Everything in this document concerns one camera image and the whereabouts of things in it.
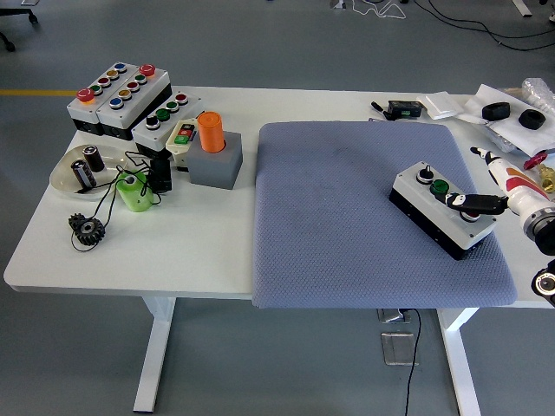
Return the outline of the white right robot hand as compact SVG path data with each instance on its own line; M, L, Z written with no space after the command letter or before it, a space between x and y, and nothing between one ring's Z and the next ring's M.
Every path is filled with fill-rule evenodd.
M453 210L468 214L499 215L506 209L523 219L554 214L554 203L517 166L480 147L473 146L470 151L485 161L493 182L503 195L435 192L437 200Z

